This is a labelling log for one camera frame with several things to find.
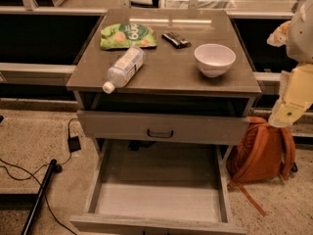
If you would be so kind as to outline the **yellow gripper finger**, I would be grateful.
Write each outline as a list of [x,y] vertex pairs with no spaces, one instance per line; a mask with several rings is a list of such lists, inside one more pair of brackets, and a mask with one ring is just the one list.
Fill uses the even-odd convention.
[[287,43],[287,35],[291,21],[280,24],[267,38],[267,43],[274,47],[281,47]]

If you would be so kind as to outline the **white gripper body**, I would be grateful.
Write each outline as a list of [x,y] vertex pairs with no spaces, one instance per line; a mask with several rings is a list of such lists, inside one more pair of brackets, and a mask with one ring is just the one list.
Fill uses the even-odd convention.
[[275,127],[293,125],[313,104],[313,65],[300,64],[291,72],[282,71],[279,99],[276,101],[269,124]]

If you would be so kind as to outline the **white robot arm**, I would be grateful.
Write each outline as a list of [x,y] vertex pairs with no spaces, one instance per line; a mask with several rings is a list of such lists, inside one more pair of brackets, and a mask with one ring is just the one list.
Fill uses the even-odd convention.
[[313,0],[299,4],[292,19],[278,26],[267,43],[285,45],[287,56],[297,61],[290,72],[281,72],[279,99],[269,117],[272,126],[291,126],[313,105]]

